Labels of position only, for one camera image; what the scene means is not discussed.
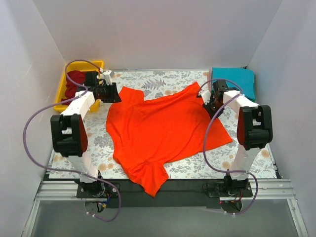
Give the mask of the orange t shirt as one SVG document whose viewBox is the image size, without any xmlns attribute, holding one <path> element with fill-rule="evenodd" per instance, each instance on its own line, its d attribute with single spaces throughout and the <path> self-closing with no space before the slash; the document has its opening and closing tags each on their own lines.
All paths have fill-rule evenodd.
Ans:
<svg viewBox="0 0 316 237">
<path fill-rule="evenodd" d="M 154 197 L 168 179 L 164 165 L 232 142 L 219 119 L 211 122 L 194 82 L 180 92 L 145 100 L 144 92 L 123 87 L 110 106 L 106 130 L 113 157 L 128 178 Z"/>
</svg>

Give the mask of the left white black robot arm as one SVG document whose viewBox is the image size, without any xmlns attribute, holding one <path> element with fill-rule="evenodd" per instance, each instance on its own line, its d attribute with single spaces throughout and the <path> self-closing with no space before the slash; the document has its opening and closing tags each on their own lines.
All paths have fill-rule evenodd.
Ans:
<svg viewBox="0 0 316 237">
<path fill-rule="evenodd" d="M 88 137 L 83 119 L 97 100 L 103 103 L 121 102 L 117 85 L 112 81 L 113 76 L 111 70 L 68 72 L 67 84 L 74 93 L 74 100 L 60 115 L 50 119 L 54 150 L 79 173 L 77 184 L 83 191 L 96 198 L 101 197 L 106 188 L 101 182 L 100 171 L 87 153 Z"/>
</svg>

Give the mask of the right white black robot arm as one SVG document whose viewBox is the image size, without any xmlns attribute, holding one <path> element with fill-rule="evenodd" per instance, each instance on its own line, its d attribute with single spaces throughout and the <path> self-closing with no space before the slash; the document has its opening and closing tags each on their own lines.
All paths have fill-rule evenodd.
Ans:
<svg viewBox="0 0 316 237">
<path fill-rule="evenodd" d="M 244 95 L 240 86 L 227 79 L 211 79 L 208 90 L 198 89 L 197 97 L 203 100 L 203 108 L 214 122 L 226 107 L 238 115 L 238 150 L 231 167 L 223 170 L 224 178 L 203 186 L 211 198 L 250 197 L 250 168 L 259 152 L 273 139 L 271 108 L 258 105 Z"/>
</svg>

